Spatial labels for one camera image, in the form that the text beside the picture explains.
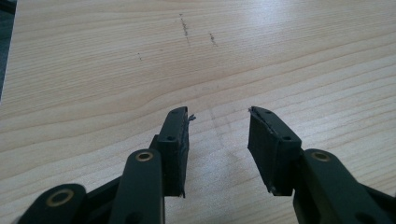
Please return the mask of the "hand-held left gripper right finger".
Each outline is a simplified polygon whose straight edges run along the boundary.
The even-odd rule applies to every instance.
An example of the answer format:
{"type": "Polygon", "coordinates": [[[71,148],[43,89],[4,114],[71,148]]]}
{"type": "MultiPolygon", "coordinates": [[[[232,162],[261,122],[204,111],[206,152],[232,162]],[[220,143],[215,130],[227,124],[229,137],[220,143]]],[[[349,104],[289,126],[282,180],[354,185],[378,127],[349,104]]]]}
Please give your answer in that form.
{"type": "Polygon", "coordinates": [[[268,191],[290,196],[293,191],[292,164],[301,154],[302,140],[274,112],[252,106],[247,148],[268,191]]]}

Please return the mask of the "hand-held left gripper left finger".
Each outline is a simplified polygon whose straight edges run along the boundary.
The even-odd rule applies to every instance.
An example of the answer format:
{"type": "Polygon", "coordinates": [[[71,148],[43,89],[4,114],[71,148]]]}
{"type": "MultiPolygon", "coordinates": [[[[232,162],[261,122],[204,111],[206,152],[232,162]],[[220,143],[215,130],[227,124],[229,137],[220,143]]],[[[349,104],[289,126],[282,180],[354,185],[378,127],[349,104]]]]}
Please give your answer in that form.
{"type": "Polygon", "coordinates": [[[190,150],[189,126],[195,116],[188,115],[186,106],[171,110],[150,148],[162,157],[163,189],[165,196],[185,197],[188,154],[190,150]]]}

